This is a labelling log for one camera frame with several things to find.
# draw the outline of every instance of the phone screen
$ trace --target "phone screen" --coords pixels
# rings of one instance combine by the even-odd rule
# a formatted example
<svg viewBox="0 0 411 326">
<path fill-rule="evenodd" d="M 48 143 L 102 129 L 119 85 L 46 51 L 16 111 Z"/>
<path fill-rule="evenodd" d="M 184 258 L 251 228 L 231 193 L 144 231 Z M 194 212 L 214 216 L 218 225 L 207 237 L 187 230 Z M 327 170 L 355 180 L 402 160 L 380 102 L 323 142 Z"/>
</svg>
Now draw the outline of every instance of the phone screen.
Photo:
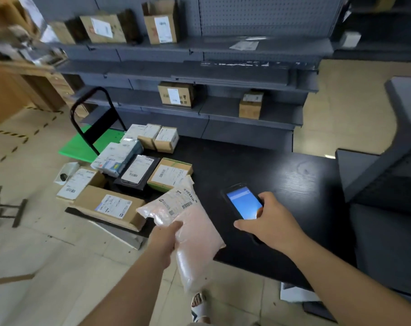
<svg viewBox="0 0 411 326">
<path fill-rule="evenodd" d="M 243 219 L 257 218 L 257 210 L 262 207 L 262 204 L 247 187 L 227 193 L 227 196 Z"/>
</svg>

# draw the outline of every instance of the plastic wrap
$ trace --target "plastic wrap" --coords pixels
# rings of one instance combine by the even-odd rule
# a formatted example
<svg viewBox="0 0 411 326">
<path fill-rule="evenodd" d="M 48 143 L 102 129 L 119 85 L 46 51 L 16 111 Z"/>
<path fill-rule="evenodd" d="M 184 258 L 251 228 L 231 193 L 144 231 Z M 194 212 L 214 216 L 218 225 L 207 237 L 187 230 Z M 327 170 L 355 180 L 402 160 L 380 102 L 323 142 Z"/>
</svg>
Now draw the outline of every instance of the plastic wrap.
<svg viewBox="0 0 411 326">
<path fill-rule="evenodd" d="M 224 241 L 209 219 L 192 187 L 190 176 L 160 198 L 137 208 L 143 217 L 152 217 L 157 225 L 183 222 L 176 233 L 176 258 L 185 291 L 213 260 Z"/>
</svg>

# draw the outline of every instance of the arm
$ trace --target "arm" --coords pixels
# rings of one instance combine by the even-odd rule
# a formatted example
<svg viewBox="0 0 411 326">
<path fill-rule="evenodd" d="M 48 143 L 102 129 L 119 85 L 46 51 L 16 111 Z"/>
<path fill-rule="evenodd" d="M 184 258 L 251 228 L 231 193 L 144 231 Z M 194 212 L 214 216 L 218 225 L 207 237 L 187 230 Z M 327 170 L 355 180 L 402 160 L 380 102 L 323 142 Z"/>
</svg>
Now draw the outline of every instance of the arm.
<svg viewBox="0 0 411 326">
<path fill-rule="evenodd" d="M 253 233 L 286 254 L 307 278 L 340 325 L 409 325 L 411 304 L 311 240 L 271 192 L 260 218 L 238 220 L 235 227 Z"/>
<path fill-rule="evenodd" d="M 182 224 L 155 226 L 145 252 L 80 326 L 148 326 L 163 270 L 171 263 L 175 233 Z"/>
</svg>

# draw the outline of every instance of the person's left hand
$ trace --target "person's left hand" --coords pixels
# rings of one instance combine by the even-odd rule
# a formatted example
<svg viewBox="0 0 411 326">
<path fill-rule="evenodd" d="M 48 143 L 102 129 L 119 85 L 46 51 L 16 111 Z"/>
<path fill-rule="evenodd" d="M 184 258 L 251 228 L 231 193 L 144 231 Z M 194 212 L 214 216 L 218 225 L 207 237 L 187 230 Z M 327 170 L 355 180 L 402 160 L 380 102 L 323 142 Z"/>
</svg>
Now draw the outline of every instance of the person's left hand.
<svg viewBox="0 0 411 326">
<path fill-rule="evenodd" d="M 169 226 L 155 226 L 148 239 L 147 250 L 157 254 L 164 268 L 171 263 L 171 253 L 176 244 L 176 232 L 181 228 L 183 222 L 174 221 Z"/>
</svg>

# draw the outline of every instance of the barcode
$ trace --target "barcode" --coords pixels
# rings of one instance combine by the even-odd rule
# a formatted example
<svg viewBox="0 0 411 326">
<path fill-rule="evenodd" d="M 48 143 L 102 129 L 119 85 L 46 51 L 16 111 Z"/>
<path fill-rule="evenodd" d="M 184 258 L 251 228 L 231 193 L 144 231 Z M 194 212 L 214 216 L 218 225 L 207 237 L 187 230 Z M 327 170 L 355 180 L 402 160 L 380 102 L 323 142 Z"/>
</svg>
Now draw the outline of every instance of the barcode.
<svg viewBox="0 0 411 326">
<path fill-rule="evenodd" d="M 186 209 L 186 208 L 189 207 L 191 204 L 192 204 L 192 202 L 189 201 L 189 202 L 185 203 L 184 205 L 182 205 L 181 207 L 182 207 L 183 209 Z"/>
</svg>

